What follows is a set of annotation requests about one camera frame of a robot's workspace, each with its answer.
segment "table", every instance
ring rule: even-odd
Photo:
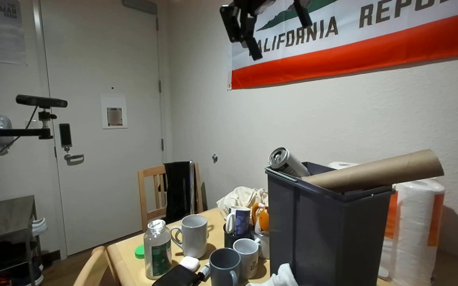
[[[26,237],[26,254],[25,261],[0,268],[0,271],[15,267],[20,264],[28,264],[29,273],[33,277],[33,254],[31,253],[30,239],[32,235],[32,217],[37,217],[35,207],[35,196],[18,197],[16,199],[7,199],[0,201],[0,237],[15,235],[18,233],[24,234]],[[37,255],[41,255],[40,238],[36,237]],[[32,279],[31,285],[35,286],[35,281]]]
[[[217,248],[224,247],[224,234],[222,226],[224,219],[217,208],[200,213],[208,220],[208,247],[206,254],[200,258],[200,265],[204,266],[209,261],[210,253]],[[177,221],[167,226],[180,226],[181,222]],[[151,286],[154,280],[146,277],[144,270],[144,260],[136,259],[134,250],[144,241],[143,235],[136,235],[132,238],[112,244],[107,248],[111,262],[113,263],[116,274],[122,286]],[[173,265],[178,264],[183,259],[183,252],[175,243],[171,243],[171,253],[173,256]],[[437,276],[436,286],[458,285],[458,259],[443,252],[438,253],[436,269],[440,270]],[[270,278],[269,260],[259,259],[258,273],[254,279],[249,282],[262,283]],[[247,284],[247,281],[240,281],[240,285]],[[211,279],[202,282],[201,285],[211,285]],[[378,279],[377,286],[392,286],[391,283]]]

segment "door handle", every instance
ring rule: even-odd
[[[82,164],[84,162],[84,154],[78,154],[78,155],[71,155],[71,154],[65,154],[65,161],[67,161],[67,165],[69,166],[75,166],[78,164]]]

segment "red stripe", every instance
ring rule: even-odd
[[[327,50],[233,71],[232,88],[274,85],[458,56],[458,16]]]

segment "cardboard tube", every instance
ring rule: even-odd
[[[334,191],[366,190],[396,183],[443,176],[438,157],[430,149],[374,161],[302,179],[316,186]]]

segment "blue mug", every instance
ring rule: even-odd
[[[228,234],[244,235],[248,232],[251,209],[247,207],[232,206],[225,223],[225,231]]]

